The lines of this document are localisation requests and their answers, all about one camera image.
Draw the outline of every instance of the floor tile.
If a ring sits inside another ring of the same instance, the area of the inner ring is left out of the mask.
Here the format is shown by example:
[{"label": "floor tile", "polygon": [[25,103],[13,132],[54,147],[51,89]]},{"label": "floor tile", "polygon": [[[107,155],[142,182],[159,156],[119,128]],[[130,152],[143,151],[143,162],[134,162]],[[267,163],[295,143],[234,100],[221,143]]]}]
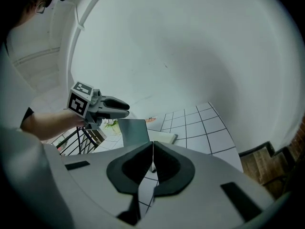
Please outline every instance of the floor tile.
[{"label": "floor tile", "polygon": [[209,108],[211,108],[209,103],[204,103],[204,104],[197,105],[197,109],[198,109],[199,112],[202,111],[202,110],[209,109]]},{"label": "floor tile", "polygon": [[109,135],[109,136],[107,136],[105,141],[117,142],[120,140],[121,137],[122,137],[122,135]]},{"label": "floor tile", "polygon": [[204,154],[210,154],[210,146],[206,135],[188,138],[186,140],[187,148]]},{"label": "floor tile", "polygon": [[194,114],[194,113],[198,113],[196,106],[188,107],[185,109],[185,115],[190,115],[190,114]]},{"label": "floor tile", "polygon": [[104,151],[109,151],[109,149],[103,148],[101,146],[98,146],[95,150],[94,153],[98,153],[98,152],[104,152]]},{"label": "floor tile", "polygon": [[177,145],[180,147],[186,147],[186,139],[176,140],[174,142],[174,145]]},{"label": "floor tile", "polygon": [[141,215],[141,218],[144,218],[145,214],[146,214],[146,211],[148,209],[148,206],[145,205],[145,204],[142,204],[142,203],[139,203],[139,208],[140,208],[140,215]]},{"label": "floor tile", "polygon": [[173,118],[173,113],[166,114],[164,121],[171,120],[172,118]]},{"label": "floor tile", "polygon": [[204,134],[205,134],[205,130],[202,122],[198,122],[186,126],[186,137],[193,137]]},{"label": "floor tile", "polygon": [[151,172],[150,170],[147,171],[145,177],[146,177],[146,178],[150,178],[150,179],[154,179],[154,180],[158,180],[158,174],[157,174],[157,172],[153,173],[153,172]]},{"label": "floor tile", "polygon": [[165,118],[164,114],[161,114],[157,117],[154,117],[155,120],[151,122],[146,122],[147,129],[153,130],[153,131],[161,131],[161,127]]},{"label": "floor tile", "polygon": [[114,147],[114,145],[116,145],[116,142],[110,142],[110,141],[103,141],[100,146],[107,148],[107,149],[112,149]]},{"label": "floor tile", "polygon": [[225,162],[229,163],[236,169],[238,169],[241,172],[244,172],[242,163],[240,161],[239,155],[237,153],[236,148],[231,148],[229,150],[225,150],[223,152],[219,152],[217,154],[213,154],[213,156],[218,157]]},{"label": "floor tile", "polygon": [[219,117],[203,121],[206,133],[216,132],[225,129],[225,126]]},{"label": "floor tile", "polygon": [[170,128],[171,128],[171,125],[172,125],[172,120],[164,121],[161,130],[170,129]]},{"label": "floor tile", "polygon": [[177,119],[173,119],[172,128],[185,125],[185,117],[179,117]]},{"label": "floor tile", "polygon": [[181,116],[184,116],[184,109],[183,110],[179,110],[173,113],[173,119],[175,118],[179,118]]},{"label": "floor tile", "polygon": [[180,127],[172,128],[171,129],[171,133],[174,133],[174,134],[178,135],[177,140],[178,139],[186,138],[186,135],[185,135],[185,126],[180,126]]},{"label": "floor tile", "polygon": [[200,122],[201,118],[200,118],[199,113],[197,112],[195,114],[186,115],[185,116],[185,121],[186,121],[186,124],[188,125],[188,124]]},{"label": "floor tile", "polygon": [[120,147],[124,147],[123,138],[122,138],[122,137],[121,137],[121,139],[113,146],[112,149],[116,149],[116,148],[120,148]]},{"label": "floor tile", "polygon": [[235,144],[227,129],[208,134],[212,153],[234,147]]},{"label": "floor tile", "polygon": [[141,184],[139,185],[139,201],[149,205],[151,199],[153,197],[153,189],[157,185],[156,180],[150,180],[147,178],[143,178]]},{"label": "floor tile", "polygon": [[200,116],[202,120],[211,119],[217,116],[217,113],[214,109],[207,109],[200,112]]}]

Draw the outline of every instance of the white t-shirt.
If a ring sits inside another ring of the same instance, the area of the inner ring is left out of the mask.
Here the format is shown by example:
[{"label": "white t-shirt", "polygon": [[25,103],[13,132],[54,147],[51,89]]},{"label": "white t-shirt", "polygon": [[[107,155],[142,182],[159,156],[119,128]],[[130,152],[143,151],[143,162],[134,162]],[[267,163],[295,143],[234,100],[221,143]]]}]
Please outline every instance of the white t-shirt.
[{"label": "white t-shirt", "polygon": [[35,92],[15,69],[4,44],[0,47],[0,126],[20,128]]}]

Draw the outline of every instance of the green plant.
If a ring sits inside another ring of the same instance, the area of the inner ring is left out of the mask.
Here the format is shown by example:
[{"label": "green plant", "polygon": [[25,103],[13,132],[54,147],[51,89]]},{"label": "green plant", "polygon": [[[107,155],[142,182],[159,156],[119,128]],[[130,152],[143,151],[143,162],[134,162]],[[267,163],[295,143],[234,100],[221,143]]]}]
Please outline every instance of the green plant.
[{"label": "green plant", "polygon": [[118,123],[118,121],[115,120],[112,124],[106,124],[106,125],[105,125],[105,128],[108,128],[108,127],[110,127],[110,126],[114,126],[114,125],[116,125],[117,123]]}]

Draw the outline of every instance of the person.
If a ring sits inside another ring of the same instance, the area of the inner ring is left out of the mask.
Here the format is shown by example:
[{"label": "person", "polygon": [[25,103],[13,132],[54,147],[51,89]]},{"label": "person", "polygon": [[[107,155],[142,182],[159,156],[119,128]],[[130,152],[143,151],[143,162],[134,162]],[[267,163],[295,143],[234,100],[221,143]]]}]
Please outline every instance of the person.
[{"label": "person", "polygon": [[[1,7],[7,6],[9,0],[1,0]],[[5,23],[1,33],[1,43],[5,43],[9,31],[30,20],[37,14],[43,14],[52,0],[13,0],[14,6],[3,10]],[[63,132],[76,127],[84,126],[84,120],[70,110],[58,113],[35,113],[30,108],[21,123],[21,129],[37,136],[40,140],[48,140]]]}]

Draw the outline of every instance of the black metal railing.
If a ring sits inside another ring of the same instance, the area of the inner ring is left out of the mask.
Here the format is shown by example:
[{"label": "black metal railing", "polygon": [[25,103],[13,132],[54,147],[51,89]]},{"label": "black metal railing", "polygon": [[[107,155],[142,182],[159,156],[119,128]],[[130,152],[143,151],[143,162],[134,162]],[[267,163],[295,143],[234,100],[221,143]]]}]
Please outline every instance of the black metal railing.
[{"label": "black metal railing", "polygon": [[65,143],[67,143],[74,135],[77,134],[77,138],[70,143],[68,146],[65,146],[62,150],[60,151],[60,155],[66,155],[64,152],[71,146],[73,145],[76,141],[78,141],[78,145],[67,154],[70,155],[71,153],[73,153],[77,148],[79,150],[78,154],[87,154],[89,152],[91,152],[92,150],[96,149],[99,145],[93,141],[93,138],[89,135],[89,133],[82,127],[77,127],[76,130],[71,133],[69,136],[67,136],[63,141],[61,141],[59,144],[56,145],[57,149],[61,148],[62,146],[64,146]]}]

